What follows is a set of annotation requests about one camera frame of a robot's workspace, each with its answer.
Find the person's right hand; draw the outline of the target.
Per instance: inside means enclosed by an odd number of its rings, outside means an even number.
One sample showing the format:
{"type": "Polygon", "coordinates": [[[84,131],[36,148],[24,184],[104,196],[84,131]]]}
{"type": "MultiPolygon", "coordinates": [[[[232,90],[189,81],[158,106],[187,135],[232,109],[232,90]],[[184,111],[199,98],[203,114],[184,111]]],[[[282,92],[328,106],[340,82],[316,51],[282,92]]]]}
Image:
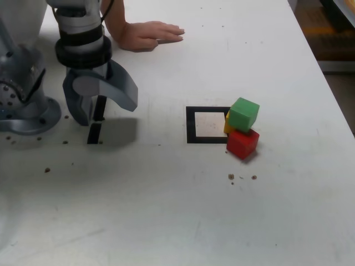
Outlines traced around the person's right hand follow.
{"type": "Polygon", "coordinates": [[[150,52],[159,43],[175,43],[183,40],[185,31],[177,25],[158,21],[127,23],[119,37],[121,49],[131,52],[150,52]]]}

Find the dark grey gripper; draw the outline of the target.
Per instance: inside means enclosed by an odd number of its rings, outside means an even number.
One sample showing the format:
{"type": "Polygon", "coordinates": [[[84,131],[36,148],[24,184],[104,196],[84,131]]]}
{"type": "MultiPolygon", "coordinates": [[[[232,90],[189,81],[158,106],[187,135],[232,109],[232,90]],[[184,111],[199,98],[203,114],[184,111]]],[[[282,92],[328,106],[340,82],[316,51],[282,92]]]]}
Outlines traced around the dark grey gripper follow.
{"type": "Polygon", "coordinates": [[[138,87],[129,73],[117,62],[107,63],[107,73],[93,69],[66,67],[63,90],[68,110],[74,120],[89,126],[93,102],[89,97],[105,96],[122,109],[133,112],[138,106],[138,87]]]}

